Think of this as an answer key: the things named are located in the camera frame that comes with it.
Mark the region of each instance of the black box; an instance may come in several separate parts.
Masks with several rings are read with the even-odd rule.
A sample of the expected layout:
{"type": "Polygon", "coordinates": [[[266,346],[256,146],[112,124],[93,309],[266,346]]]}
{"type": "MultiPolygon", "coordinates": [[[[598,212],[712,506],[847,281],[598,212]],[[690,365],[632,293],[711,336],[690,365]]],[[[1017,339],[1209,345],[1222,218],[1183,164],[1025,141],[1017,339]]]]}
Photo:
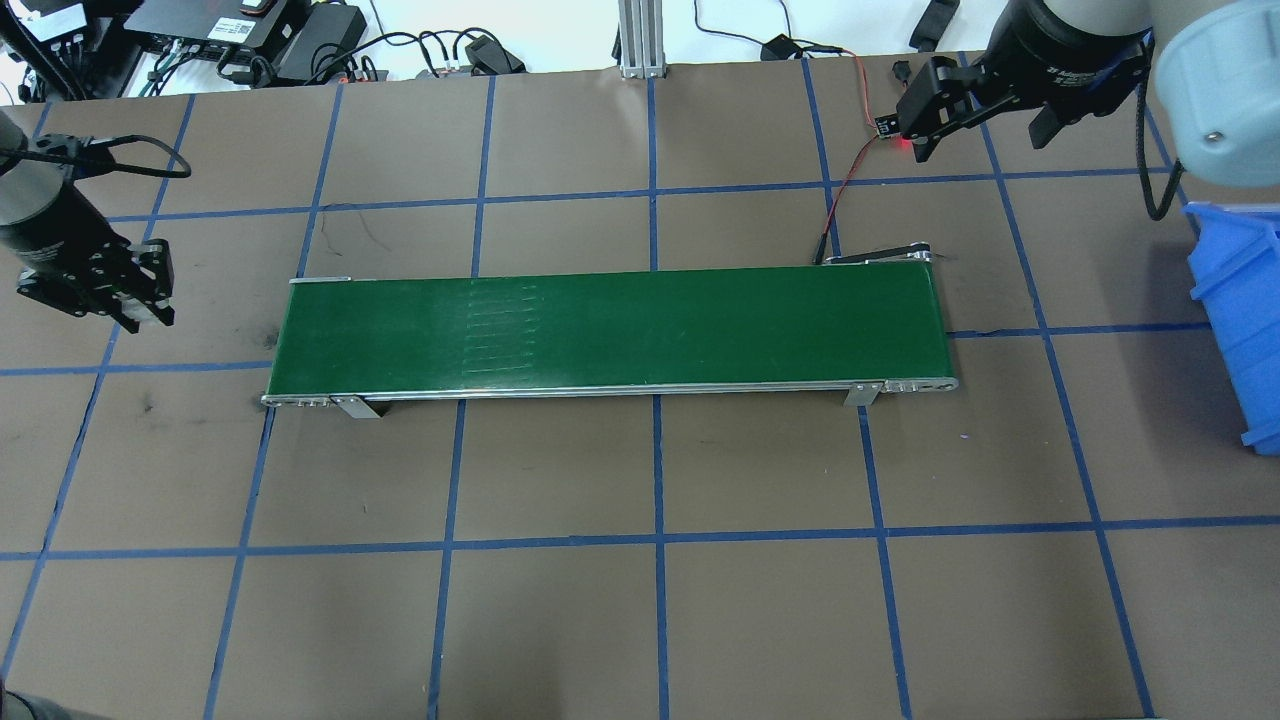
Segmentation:
{"type": "MultiPolygon", "coordinates": [[[[306,24],[293,36],[293,41],[289,42],[289,46],[284,49],[284,53],[276,60],[275,81],[271,85],[303,85],[315,74],[315,70],[311,68],[312,60],[316,60],[319,67],[325,67],[333,59],[329,58],[321,61],[321,58],[332,53],[342,54],[355,50],[360,45],[361,36],[365,35],[365,27],[367,27],[365,14],[360,12],[360,8],[332,3],[321,3],[312,6],[306,24]],[[326,42],[337,44],[342,46],[342,50],[325,47],[320,53],[316,53],[316,49],[326,42]]],[[[319,82],[329,79],[340,68],[340,64],[335,65],[319,82]]]]}
{"type": "Polygon", "coordinates": [[[274,60],[285,44],[302,29],[310,0],[276,0],[262,17],[241,13],[241,0],[145,0],[124,23],[166,45],[170,38],[206,42],[201,58],[216,60],[229,45],[243,50],[233,61],[247,63],[261,55],[274,60]]]}

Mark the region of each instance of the white sticker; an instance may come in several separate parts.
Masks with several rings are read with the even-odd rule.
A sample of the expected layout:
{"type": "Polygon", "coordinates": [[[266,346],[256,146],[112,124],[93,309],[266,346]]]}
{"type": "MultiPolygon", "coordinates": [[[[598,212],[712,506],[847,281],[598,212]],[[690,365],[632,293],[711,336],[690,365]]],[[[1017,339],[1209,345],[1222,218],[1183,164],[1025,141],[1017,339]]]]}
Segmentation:
{"type": "Polygon", "coordinates": [[[221,40],[223,42],[244,42],[248,40],[257,20],[242,20],[239,18],[219,18],[214,29],[209,31],[209,40],[221,40]]]}

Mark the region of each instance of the blue bin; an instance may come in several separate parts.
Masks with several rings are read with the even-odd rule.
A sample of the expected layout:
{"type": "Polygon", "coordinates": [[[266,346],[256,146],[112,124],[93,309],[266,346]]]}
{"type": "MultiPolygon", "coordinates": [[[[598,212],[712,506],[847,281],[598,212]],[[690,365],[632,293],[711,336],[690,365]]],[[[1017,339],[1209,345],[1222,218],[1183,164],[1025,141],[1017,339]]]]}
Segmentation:
{"type": "Polygon", "coordinates": [[[1244,445],[1280,455],[1280,205],[1192,202],[1196,288],[1240,398],[1244,445]]]}

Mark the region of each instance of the green conveyor belt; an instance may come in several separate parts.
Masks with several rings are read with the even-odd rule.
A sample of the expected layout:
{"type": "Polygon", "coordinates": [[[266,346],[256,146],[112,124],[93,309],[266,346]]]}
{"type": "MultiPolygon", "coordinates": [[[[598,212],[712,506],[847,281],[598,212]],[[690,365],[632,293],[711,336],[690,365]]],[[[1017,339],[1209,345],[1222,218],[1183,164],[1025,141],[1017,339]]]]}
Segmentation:
{"type": "Polygon", "coordinates": [[[264,400],[847,388],[952,375],[925,261],[334,281],[292,286],[264,400]]]}

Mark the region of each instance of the red wire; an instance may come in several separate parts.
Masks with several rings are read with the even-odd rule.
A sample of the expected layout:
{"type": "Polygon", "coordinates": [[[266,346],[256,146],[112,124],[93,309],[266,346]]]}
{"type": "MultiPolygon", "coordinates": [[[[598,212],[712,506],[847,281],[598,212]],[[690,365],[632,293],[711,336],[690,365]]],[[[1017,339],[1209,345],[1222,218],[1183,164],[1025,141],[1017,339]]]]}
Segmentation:
{"type": "Polygon", "coordinates": [[[845,176],[845,182],[840,183],[840,190],[836,191],[836,199],[831,201],[831,211],[827,213],[827,224],[822,227],[822,236],[826,237],[831,232],[831,224],[836,220],[836,208],[840,206],[840,197],[845,195],[845,188],[852,182],[854,176],[858,174],[858,168],[863,167],[863,160],[867,159],[867,152],[872,149],[872,145],[879,140],[879,136],[874,136],[863,145],[863,149],[858,151],[858,158],[854,159],[854,164],[849,168],[849,174],[845,176]]]}
{"type": "MultiPolygon", "coordinates": [[[[867,65],[863,64],[863,59],[858,56],[852,50],[845,50],[845,54],[854,59],[858,64],[858,74],[861,76],[863,86],[863,117],[867,118],[867,126],[876,128],[876,120],[872,118],[872,100],[870,94],[867,91],[867,65]]],[[[836,208],[840,206],[840,199],[845,195],[845,190],[849,183],[852,182],[854,176],[858,174],[858,169],[863,167],[863,161],[867,160],[867,152],[872,149],[872,145],[881,140],[878,129],[877,133],[863,145],[863,149],[858,151],[858,156],[854,158],[854,164],[849,168],[849,174],[845,176],[845,182],[840,183],[840,190],[836,191],[836,197],[831,201],[831,210],[827,213],[827,223],[822,225],[822,237],[827,237],[831,233],[831,225],[836,222],[836,208]]]]}
{"type": "Polygon", "coordinates": [[[863,117],[867,118],[868,127],[876,127],[876,120],[872,118],[872,97],[867,90],[867,65],[863,64],[863,59],[858,56],[858,53],[852,50],[845,50],[845,54],[854,59],[858,64],[858,74],[863,79],[863,117]]]}

